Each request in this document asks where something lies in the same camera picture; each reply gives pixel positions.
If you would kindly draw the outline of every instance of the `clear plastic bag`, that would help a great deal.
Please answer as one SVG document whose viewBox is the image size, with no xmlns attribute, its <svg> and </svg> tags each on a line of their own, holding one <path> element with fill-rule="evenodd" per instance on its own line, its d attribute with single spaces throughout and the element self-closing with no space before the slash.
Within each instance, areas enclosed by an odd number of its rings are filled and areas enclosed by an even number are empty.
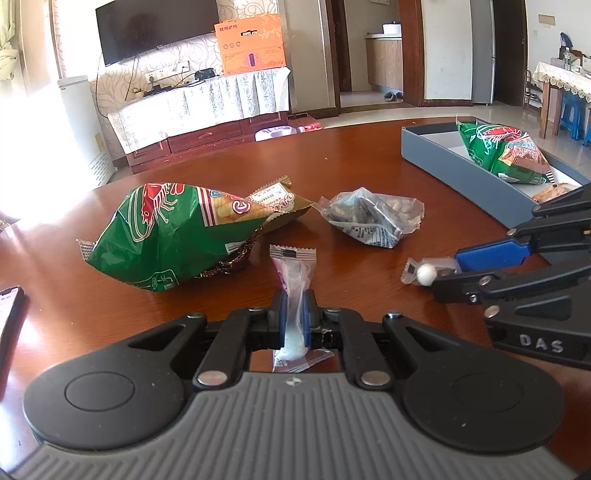
<svg viewBox="0 0 591 480">
<path fill-rule="evenodd" d="M 418 230 L 425 206 L 417 199 L 372 193 L 361 187 L 321 198 L 314 208 L 331 225 L 366 245 L 394 248 Z"/>
<path fill-rule="evenodd" d="M 437 277 L 461 273 L 460 264 L 455 258 L 423 258 L 420 262 L 409 258 L 400 281 L 406 285 L 430 287 Z"/>
<path fill-rule="evenodd" d="M 287 292 L 284 346 L 273 351 L 273 371 L 299 373 L 334 355 L 329 350 L 308 351 L 304 344 L 302 301 L 314 274 L 316 250 L 271 245 L 269 253 Z"/>
</svg>

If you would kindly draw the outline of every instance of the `green snack bag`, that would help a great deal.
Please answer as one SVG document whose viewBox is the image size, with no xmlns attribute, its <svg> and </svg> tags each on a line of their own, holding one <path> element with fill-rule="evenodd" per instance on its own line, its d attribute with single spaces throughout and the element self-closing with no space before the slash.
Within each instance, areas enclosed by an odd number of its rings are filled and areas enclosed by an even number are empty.
<svg viewBox="0 0 591 480">
<path fill-rule="evenodd" d="M 505 125 L 476 125 L 456 121 L 470 158 L 510 183 L 554 183 L 550 164 L 530 135 Z"/>
<path fill-rule="evenodd" d="M 84 260 L 124 283 L 163 291 L 204 274 L 239 250 L 274 210 L 182 183 L 147 183 L 125 197 Z"/>
</svg>

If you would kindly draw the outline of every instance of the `snack package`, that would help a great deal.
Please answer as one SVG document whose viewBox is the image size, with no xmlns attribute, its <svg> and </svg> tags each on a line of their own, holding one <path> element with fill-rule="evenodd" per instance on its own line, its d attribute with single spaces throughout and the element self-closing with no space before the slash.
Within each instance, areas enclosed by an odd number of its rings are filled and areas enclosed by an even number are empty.
<svg viewBox="0 0 591 480">
<path fill-rule="evenodd" d="M 455 258 L 423 258 L 420 262 L 409 258 L 400 281 L 405 285 L 430 287 L 437 277 L 461 273 L 460 264 Z"/>
<path fill-rule="evenodd" d="M 366 245 L 394 248 L 418 230 L 425 206 L 417 199 L 371 193 L 361 187 L 314 204 L 331 225 Z"/>
<path fill-rule="evenodd" d="M 260 203 L 275 211 L 263 226 L 263 233 L 277 230 L 304 215 L 313 202 L 291 192 L 291 179 L 283 176 L 251 193 L 247 200 Z"/>
<path fill-rule="evenodd" d="M 530 135 L 505 125 L 456 121 L 470 158 L 509 183 L 554 183 L 550 164 Z"/>
<path fill-rule="evenodd" d="M 556 186 L 548 186 L 541 192 L 533 195 L 532 199 L 538 203 L 544 203 L 549 200 L 555 199 L 556 197 L 560 197 L 565 193 L 572 192 L 573 190 L 577 189 L 575 185 L 571 185 L 570 183 L 559 183 Z"/>
<path fill-rule="evenodd" d="M 314 275 L 316 250 L 271 245 L 269 253 L 279 273 L 281 287 L 287 292 L 284 346 L 281 350 L 273 351 L 273 371 L 302 372 L 334 355 L 328 350 L 308 351 L 304 344 L 303 294 L 310 288 Z"/>
<path fill-rule="evenodd" d="M 104 274 L 158 292 L 247 256 L 273 213 L 217 190 L 147 183 L 125 197 L 96 242 L 79 241 L 80 250 Z"/>
</svg>

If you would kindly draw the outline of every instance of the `orange box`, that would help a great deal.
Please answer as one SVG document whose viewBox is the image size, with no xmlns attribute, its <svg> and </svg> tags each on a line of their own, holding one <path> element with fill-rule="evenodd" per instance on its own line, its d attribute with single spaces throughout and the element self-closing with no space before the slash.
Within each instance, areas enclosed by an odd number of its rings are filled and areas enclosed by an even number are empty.
<svg viewBox="0 0 591 480">
<path fill-rule="evenodd" d="M 225 75 L 285 66 L 279 14 L 217 24 L 216 37 Z"/>
</svg>

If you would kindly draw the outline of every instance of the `blue plastic stool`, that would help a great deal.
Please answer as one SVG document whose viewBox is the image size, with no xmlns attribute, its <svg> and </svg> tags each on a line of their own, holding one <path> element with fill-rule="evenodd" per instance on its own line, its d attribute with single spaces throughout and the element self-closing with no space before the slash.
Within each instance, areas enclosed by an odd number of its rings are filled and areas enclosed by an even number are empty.
<svg viewBox="0 0 591 480">
<path fill-rule="evenodd" d="M 584 137 L 583 121 L 585 114 L 585 101 L 578 95 L 570 92 L 563 92 L 562 97 L 562 118 L 560 119 L 560 128 L 564 128 L 571 133 L 571 137 L 580 140 Z"/>
<path fill-rule="evenodd" d="M 583 146 L 586 147 L 589 142 L 591 142 L 591 109 L 589 109 L 589 123 L 587 124 L 587 135 L 583 140 Z"/>
</svg>

